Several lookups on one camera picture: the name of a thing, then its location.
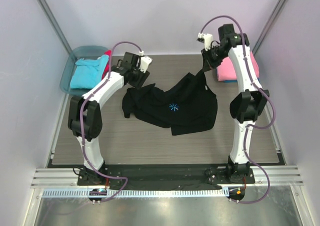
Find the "black t shirt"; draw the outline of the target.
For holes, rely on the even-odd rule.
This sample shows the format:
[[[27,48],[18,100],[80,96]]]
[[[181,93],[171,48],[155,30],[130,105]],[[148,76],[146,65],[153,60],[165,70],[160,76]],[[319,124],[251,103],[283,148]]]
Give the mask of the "black t shirt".
[[[122,99],[125,118],[134,115],[146,123],[170,128],[172,135],[211,130],[216,122],[218,100],[207,85],[203,70],[187,73],[168,91],[149,84],[129,88]]]

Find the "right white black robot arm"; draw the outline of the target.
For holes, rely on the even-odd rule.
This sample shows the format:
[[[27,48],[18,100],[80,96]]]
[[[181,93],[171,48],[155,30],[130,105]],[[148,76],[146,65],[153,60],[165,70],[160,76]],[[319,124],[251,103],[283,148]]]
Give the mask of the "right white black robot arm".
[[[198,41],[204,44],[201,51],[202,69],[206,72],[220,66],[224,59],[230,59],[236,74],[238,95],[229,105],[230,115],[234,119],[233,146],[227,166],[215,172],[214,176],[233,184],[243,183],[252,180],[248,158],[252,131],[270,94],[262,88],[256,76],[247,35],[237,34],[233,24],[224,24],[218,29],[218,34],[217,45],[214,45],[211,34],[198,34]]]

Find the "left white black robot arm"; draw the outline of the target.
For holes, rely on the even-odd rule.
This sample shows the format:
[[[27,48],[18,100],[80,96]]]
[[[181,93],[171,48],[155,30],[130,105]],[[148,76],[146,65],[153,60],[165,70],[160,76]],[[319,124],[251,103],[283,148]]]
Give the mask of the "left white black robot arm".
[[[67,126],[80,144],[84,159],[78,173],[79,185],[99,186],[109,179],[99,145],[99,135],[103,128],[102,107],[126,84],[141,88],[150,74],[148,68],[152,61],[143,52],[126,52],[93,89],[71,98]]]

